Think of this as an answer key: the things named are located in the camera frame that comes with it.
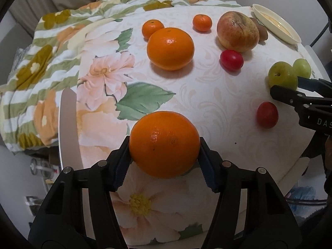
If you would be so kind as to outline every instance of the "red tomato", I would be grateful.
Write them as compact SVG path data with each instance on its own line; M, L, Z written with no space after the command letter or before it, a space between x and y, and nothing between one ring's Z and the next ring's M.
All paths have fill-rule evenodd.
M224 50L220 54L220 64L229 71L238 71L243 66L243 57L241 53L235 50Z
M263 102L258 107L256 120L261 127L266 129L274 127L278 122L278 118L278 110L273 103Z

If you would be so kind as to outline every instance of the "brown kiwi fruit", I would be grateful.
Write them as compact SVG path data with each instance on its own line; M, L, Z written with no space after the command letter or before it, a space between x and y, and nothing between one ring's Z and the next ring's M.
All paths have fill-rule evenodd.
M258 22L258 20L256 20L255 18L251 18L251 20L256 24L258 32L259 32L259 42L263 42L265 40L268 39L269 35L268 35L268 31L265 28L264 25L260 24Z

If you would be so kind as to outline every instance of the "green plum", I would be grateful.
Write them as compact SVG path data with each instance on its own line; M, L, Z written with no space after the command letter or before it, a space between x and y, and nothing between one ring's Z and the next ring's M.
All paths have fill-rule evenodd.
M276 62L269 70L269 85L279 85L296 90L298 88L298 77L293 67L286 62Z
M299 77L310 79L311 67L306 59L297 59L293 64L293 69Z

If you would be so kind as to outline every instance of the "metal pin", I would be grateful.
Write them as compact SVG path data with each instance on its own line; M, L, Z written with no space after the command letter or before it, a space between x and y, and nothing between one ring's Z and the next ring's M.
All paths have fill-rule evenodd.
M258 172L259 172L260 174L265 174L265 173L266 173L266 169L265 169L265 168L259 168L259 169L258 169Z
M106 160L100 160L98 162L98 166L100 166L100 167L103 167L103 166L106 166L106 165L107 165L107 161Z
M65 167L63 170L62 170L63 173L69 173L71 172L71 167Z
M229 161L223 161L221 164L222 164L225 168L229 168L229 167L232 165L232 163L229 162Z

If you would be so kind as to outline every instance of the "white wall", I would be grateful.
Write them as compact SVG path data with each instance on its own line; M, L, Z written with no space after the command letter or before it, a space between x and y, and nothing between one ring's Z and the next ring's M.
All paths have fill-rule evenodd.
M284 18L309 45L327 24L327 16L316 0L236 0L240 5L263 5ZM327 31L313 47L325 65L332 60L332 35Z
M5 35L15 26L16 20L13 18L11 13L7 11L2 21L0 22L0 42Z
M46 191L42 177L30 172L31 157L25 154L13 155L0 146L0 203L10 220L24 237L28 237L29 222L34 220L25 196L33 195L43 199Z

